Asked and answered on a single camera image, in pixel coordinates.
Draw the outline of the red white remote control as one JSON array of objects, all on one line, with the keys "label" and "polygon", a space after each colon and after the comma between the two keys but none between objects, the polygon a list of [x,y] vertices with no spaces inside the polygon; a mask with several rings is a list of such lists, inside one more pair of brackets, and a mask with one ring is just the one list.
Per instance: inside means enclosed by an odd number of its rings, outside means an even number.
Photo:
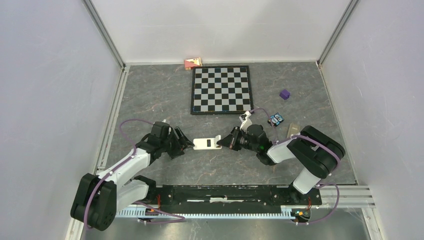
[{"label": "red white remote control", "polygon": [[211,138],[195,138],[192,142],[194,144],[193,149],[195,151],[203,150],[220,150],[222,146],[218,144],[218,141],[222,139],[221,135],[217,135]]}]

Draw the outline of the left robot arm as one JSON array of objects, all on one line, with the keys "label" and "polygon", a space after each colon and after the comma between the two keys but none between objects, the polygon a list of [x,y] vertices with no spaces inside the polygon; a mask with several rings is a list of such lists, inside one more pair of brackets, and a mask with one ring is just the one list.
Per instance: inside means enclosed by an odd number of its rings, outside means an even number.
[{"label": "left robot arm", "polygon": [[71,218],[85,227],[104,231],[127,206],[140,200],[153,203],[157,198],[155,181],[136,174],[163,153],[174,159],[192,147],[194,143],[179,127],[162,121],[151,123],[150,133],[133,143],[132,150],[121,160],[100,173],[87,173],[81,178],[70,209]]}]

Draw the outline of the beige remote control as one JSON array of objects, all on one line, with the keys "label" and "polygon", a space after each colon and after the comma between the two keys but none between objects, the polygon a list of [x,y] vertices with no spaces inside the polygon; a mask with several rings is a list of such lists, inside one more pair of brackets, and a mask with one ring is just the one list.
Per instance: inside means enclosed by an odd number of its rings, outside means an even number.
[{"label": "beige remote control", "polygon": [[301,126],[295,123],[290,123],[287,131],[287,137],[299,134],[301,131]]}]

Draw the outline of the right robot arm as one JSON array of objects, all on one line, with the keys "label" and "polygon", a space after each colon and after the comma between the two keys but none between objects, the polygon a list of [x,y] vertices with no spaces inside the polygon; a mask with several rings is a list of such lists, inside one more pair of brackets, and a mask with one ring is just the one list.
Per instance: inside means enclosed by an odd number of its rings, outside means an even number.
[{"label": "right robot arm", "polygon": [[218,140],[217,145],[233,151],[253,151],[267,166],[297,159],[303,169],[288,191],[289,199],[295,204],[306,201],[310,190],[331,175],[346,155],[340,143],[311,125],[277,144],[269,140],[262,125],[252,124],[246,129],[236,126],[229,135]]}]

